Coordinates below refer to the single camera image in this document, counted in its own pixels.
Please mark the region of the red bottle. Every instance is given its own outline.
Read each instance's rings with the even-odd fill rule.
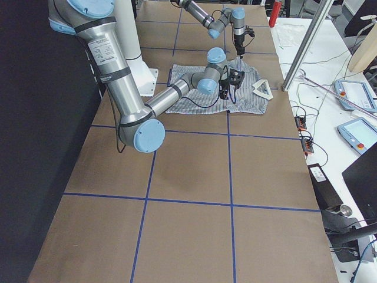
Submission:
[[[282,0],[275,0],[273,4],[272,13],[270,16],[269,25],[271,28],[275,26],[277,16],[279,16],[280,8],[282,7]]]

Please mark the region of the black curtain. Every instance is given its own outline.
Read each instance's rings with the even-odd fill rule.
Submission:
[[[46,0],[0,4],[0,282],[25,282],[100,103]]]

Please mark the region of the cloth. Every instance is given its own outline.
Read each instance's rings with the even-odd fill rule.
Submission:
[[[238,70],[236,66],[239,66],[240,58],[229,61],[229,68]],[[173,65],[171,71],[170,84],[176,82],[185,73],[202,72],[205,67],[199,66],[179,66]],[[175,104],[173,104],[166,113],[180,113],[180,114],[214,114],[222,111],[229,111],[231,113],[244,112],[253,114],[264,114],[267,109],[268,100],[257,96],[253,93],[252,84],[257,82],[260,77],[258,71],[242,61],[242,71],[245,72],[244,80],[241,87],[236,91],[235,98],[236,103],[234,104],[231,99],[218,101],[210,108],[200,108],[193,104],[188,99],[179,99]],[[267,94],[265,86],[259,89],[260,91]],[[192,99],[195,103],[201,106],[212,105],[217,99],[219,93],[219,87],[217,87],[213,94],[207,96],[199,90],[193,89],[189,91],[186,97]],[[230,86],[230,93],[234,101],[234,86]]]

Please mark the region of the metal pole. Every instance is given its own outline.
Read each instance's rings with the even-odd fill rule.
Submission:
[[[309,51],[310,46],[314,40],[314,37],[319,31],[319,28],[326,18],[334,0],[321,0],[319,8],[310,23],[309,28],[304,36],[304,39],[300,45],[300,48],[296,54],[295,59],[293,60],[292,66],[290,67],[287,77],[283,84],[283,90],[287,91],[292,85],[293,79],[296,76],[297,71],[301,67],[302,61],[305,59],[307,52]]]

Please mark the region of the label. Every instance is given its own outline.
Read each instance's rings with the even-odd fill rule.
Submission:
[[[314,178],[316,178],[317,182],[323,182],[326,181],[325,175],[323,175],[322,171],[319,167],[311,167],[310,171],[312,171]]]
[[[91,41],[88,46],[98,66],[118,60],[113,44],[108,37]]]

